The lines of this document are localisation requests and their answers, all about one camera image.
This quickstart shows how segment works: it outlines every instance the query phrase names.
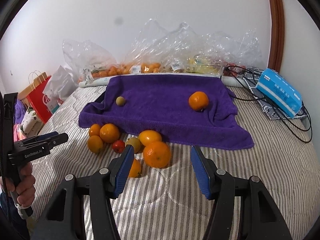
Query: brown wooden trim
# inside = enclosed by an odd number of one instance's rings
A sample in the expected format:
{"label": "brown wooden trim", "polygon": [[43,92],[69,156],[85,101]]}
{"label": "brown wooden trim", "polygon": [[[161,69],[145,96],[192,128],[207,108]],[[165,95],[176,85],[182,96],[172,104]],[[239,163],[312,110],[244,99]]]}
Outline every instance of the brown wooden trim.
{"label": "brown wooden trim", "polygon": [[284,51],[284,7],[282,0],[269,1],[272,26],[268,68],[280,72]]}

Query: green fruit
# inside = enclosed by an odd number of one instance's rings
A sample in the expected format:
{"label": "green fruit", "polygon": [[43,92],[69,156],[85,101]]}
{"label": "green fruit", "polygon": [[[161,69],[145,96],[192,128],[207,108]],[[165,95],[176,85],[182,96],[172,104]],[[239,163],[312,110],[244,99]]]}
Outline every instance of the green fruit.
{"label": "green fruit", "polygon": [[132,137],[132,138],[128,139],[127,142],[125,143],[125,145],[127,146],[128,144],[133,146],[134,153],[138,153],[141,149],[141,142],[139,141],[139,139],[137,137]]}
{"label": "green fruit", "polygon": [[125,104],[124,97],[117,97],[116,104],[117,104],[117,106],[124,106],[124,104]]}

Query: metal bolt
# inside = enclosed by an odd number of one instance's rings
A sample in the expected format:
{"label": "metal bolt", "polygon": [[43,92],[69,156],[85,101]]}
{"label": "metal bolt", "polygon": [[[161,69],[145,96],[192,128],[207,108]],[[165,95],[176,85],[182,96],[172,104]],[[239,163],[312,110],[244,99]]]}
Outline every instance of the metal bolt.
{"label": "metal bolt", "polygon": [[99,172],[100,174],[107,174],[109,170],[107,168],[102,168]]}
{"label": "metal bolt", "polygon": [[73,179],[73,175],[72,174],[68,174],[65,179],[68,180],[72,180]]}
{"label": "metal bolt", "polygon": [[224,169],[217,169],[217,173],[219,175],[224,175],[224,174],[226,174],[226,171]]}
{"label": "metal bolt", "polygon": [[259,182],[259,181],[260,181],[260,179],[259,179],[257,176],[252,176],[252,177],[251,177],[251,180],[252,180],[253,182]]}

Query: hand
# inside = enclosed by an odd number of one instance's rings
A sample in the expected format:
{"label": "hand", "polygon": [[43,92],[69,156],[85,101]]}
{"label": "hand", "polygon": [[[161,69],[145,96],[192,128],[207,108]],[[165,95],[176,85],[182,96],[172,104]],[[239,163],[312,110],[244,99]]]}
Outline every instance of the hand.
{"label": "hand", "polygon": [[[9,191],[13,192],[16,190],[17,193],[19,194],[17,201],[23,207],[31,206],[31,204],[35,199],[36,189],[33,185],[35,184],[36,179],[34,176],[31,175],[31,173],[32,173],[32,164],[27,163],[26,166],[24,166],[20,171],[20,174],[25,176],[25,178],[23,179],[22,182],[19,183],[19,185],[16,188],[10,179],[8,178],[5,179],[7,183],[8,192]],[[0,177],[0,184],[1,184],[1,187],[3,188],[2,177]]]}

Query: quilted bedding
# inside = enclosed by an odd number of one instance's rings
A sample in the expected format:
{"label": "quilted bedding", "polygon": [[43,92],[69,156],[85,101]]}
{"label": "quilted bedding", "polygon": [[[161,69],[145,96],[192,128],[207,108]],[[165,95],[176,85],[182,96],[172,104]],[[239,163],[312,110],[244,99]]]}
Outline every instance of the quilted bedding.
{"label": "quilted bedding", "polygon": [[[230,88],[240,98],[246,91]],[[51,154],[33,162],[36,177],[36,198],[33,203],[37,220],[49,198],[64,177],[88,176],[107,167],[117,157],[111,147],[100,155],[86,146],[88,129],[78,126],[84,105],[94,101],[105,87],[77,89],[51,117],[41,133],[66,132],[69,141],[55,147]],[[303,239],[320,214],[320,164],[313,145],[296,140],[279,121],[270,121],[256,102],[235,100],[238,124],[252,135],[255,146],[248,150],[226,151],[202,148],[219,168],[231,175],[262,179],[276,201],[294,240]],[[302,127],[300,120],[293,121]],[[301,138],[307,136],[298,132]],[[122,140],[129,135],[123,134]],[[121,239],[202,239],[213,202],[201,194],[190,162],[190,146],[172,144],[168,168],[153,169],[143,163],[142,154],[135,157],[142,163],[142,176],[128,179],[124,192],[111,200]],[[90,219],[90,198],[84,198],[87,240],[93,239]],[[234,221],[230,239],[238,232],[240,199],[235,199]]]}

